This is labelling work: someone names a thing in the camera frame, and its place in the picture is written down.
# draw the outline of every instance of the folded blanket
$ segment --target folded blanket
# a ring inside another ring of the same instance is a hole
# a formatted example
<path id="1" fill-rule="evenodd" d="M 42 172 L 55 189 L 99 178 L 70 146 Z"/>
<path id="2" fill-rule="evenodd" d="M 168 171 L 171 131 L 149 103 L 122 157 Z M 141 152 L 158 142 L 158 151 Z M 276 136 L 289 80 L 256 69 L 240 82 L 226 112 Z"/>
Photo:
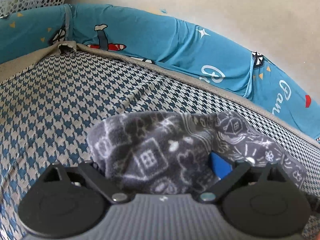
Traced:
<path id="1" fill-rule="evenodd" d="M 258 167 L 280 163 L 298 188 L 307 174 L 283 147 L 236 112 L 115 115 L 95 125 L 87 141 L 104 175 L 130 192 L 203 192 L 216 181 L 208 166 L 212 151 Z"/>

